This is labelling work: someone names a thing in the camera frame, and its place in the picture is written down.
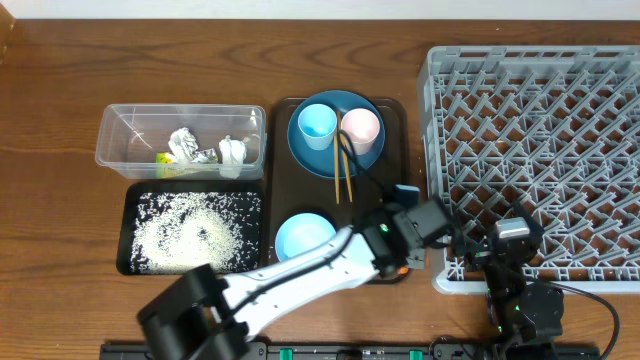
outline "white wall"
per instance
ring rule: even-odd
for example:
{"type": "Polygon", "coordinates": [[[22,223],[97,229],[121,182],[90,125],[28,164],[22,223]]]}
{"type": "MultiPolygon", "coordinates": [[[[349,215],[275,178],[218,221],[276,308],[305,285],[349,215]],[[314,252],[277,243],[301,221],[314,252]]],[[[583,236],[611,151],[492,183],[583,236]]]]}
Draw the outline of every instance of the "white wall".
{"type": "Polygon", "coordinates": [[[17,19],[640,20],[640,0],[0,0],[17,19]]]}

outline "pink cup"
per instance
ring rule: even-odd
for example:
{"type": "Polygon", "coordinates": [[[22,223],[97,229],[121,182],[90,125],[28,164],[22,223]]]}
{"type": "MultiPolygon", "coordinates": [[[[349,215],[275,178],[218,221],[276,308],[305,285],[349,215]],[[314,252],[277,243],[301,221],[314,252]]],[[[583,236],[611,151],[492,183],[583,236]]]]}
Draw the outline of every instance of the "pink cup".
{"type": "Polygon", "coordinates": [[[363,155],[380,133],[380,120],[367,109],[353,109],[344,115],[340,128],[349,134],[356,155],[363,155]]]}

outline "black tray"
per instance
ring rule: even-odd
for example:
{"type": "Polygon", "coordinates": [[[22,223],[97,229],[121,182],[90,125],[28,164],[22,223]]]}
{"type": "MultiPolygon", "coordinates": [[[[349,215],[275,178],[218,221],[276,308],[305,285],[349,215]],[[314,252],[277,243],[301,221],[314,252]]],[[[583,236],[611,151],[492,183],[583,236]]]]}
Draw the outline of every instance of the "black tray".
{"type": "Polygon", "coordinates": [[[250,236],[258,242],[258,252],[246,261],[258,262],[258,267],[265,266],[265,255],[267,244],[263,239],[263,214],[266,211],[266,204],[263,196],[263,189],[259,182],[251,181],[177,181],[177,180],[157,180],[140,182],[133,184],[127,190],[124,203],[124,213],[122,215],[122,228],[120,230],[120,242],[118,243],[118,256],[116,258],[116,268],[122,275],[147,275],[137,271],[132,271],[131,251],[133,245],[134,223],[138,215],[138,203],[140,196],[144,193],[184,193],[184,192],[253,192],[257,193],[262,200],[262,212],[258,217],[260,223],[255,229],[250,230],[250,236]]]}
{"type": "MultiPolygon", "coordinates": [[[[269,243],[268,264],[278,262],[275,237],[280,225],[289,217],[300,212],[314,212],[326,217],[339,229],[353,224],[353,220],[363,212],[381,205],[378,188],[362,176],[352,178],[353,203],[349,202],[345,180],[341,181],[340,205],[336,204],[334,179],[313,175],[293,157],[287,141],[287,128],[296,107],[304,100],[288,98],[280,101],[271,110],[269,118],[265,204],[269,219],[265,221],[264,228],[269,243]]],[[[380,158],[369,172],[383,184],[406,184],[409,179],[409,151],[404,108],[392,99],[371,99],[371,102],[382,116],[386,140],[380,158]]]]}

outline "wooden table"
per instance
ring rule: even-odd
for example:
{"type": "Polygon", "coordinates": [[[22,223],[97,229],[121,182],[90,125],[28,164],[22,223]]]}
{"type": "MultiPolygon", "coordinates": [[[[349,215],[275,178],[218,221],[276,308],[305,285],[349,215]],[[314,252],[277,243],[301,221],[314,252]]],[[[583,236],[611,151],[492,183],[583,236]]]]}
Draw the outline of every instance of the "wooden table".
{"type": "MultiPolygon", "coordinates": [[[[141,341],[136,312],[174,277],[125,277],[115,256],[131,184],[94,151],[112,103],[257,104],[326,89],[399,100],[411,180],[423,187],[416,77],[455,44],[640,44],[640,23],[509,21],[17,21],[0,66],[0,359],[96,359],[141,341]]],[[[640,352],[637,297],[607,296],[640,352]]],[[[565,300],[560,342],[612,330],[601,305],[565,300]]],[[[428,271],[320,299],[271,325],[272,341],[428,343],[496,335],[479,296],[444,296],[428,271]]]]}

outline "chopstick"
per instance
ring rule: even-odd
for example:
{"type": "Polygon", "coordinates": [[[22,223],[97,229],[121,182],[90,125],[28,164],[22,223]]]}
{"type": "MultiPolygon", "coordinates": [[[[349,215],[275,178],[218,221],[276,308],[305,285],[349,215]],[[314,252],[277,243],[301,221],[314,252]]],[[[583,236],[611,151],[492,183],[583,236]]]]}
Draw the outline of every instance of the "chopstick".
{"type": "MultiPolygon", "coordinates": [[[[338,126],[340,129],[340,111],[336,111],[338,116],[338,126]]],[[[340,147],[338,146],[338,131],[333,134],[333,174],[336,182],[336,204],[340,204],[340,156],[338,155],[340,147]]]]}
{"type": "MultiPolygon", "coordinates": [[[[340,112],[338,112],[338,129],[342,128],[341,122],[342,122],[342,117],[340,116],[340,112]]],[[[340,142],[345,148],[349,149],[349,151],[353,153],[353,149],[347,146],[347,141],[342,135],[340,136],[340,142]]],[[[342,152],[342,163],[344,165],[344,175],[347,178],[347,190],[349,192],[349,202],[353,202],[353,194],[351,192],[351,174],[349,173],[349,159],[347,158],[347,154],[344,151],[342,152]]]]}

